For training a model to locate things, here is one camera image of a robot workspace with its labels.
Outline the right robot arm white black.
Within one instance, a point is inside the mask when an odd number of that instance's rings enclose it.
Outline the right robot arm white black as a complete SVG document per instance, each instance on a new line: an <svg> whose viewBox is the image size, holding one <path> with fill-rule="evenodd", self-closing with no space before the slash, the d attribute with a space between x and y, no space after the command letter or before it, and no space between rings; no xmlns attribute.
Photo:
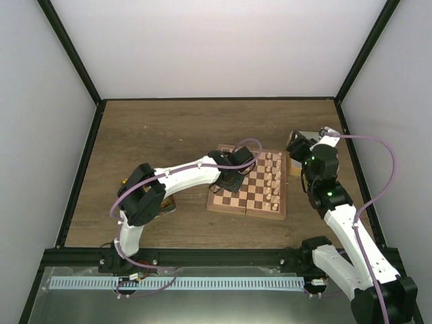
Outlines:
<svg viewBox="0 0 432 324"><path fill-rule="evenodd" d="M342 256L324 238L305 243L302 268L322 270L350 301L357 323L408 323L412 320L418 288L403 276L379 250L360 221L362 209L354 206L338 182L337 144L343 136L328 127L317 138L293 131L287 145L290 158L301 164L302 188L310 205L342 243Z"/></svg>

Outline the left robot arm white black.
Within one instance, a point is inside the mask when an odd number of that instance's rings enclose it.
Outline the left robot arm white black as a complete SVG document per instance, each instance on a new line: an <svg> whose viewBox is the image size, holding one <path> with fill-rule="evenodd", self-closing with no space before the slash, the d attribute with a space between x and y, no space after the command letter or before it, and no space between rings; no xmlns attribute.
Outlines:
<svg viewBox="0 0 432 324"><path fill-rule="evenodd" d="M211 151L183 165L153 169L148 163L139 165L117 192L110 212L119 209L120 230L114 239L117 251L114 264L129 273L138 264L137 252L144 226L158 217L162 202L169 196L191 187L217 185L237 192L244 171L254 165L257 157L242 147L235 152Z"/></svg>

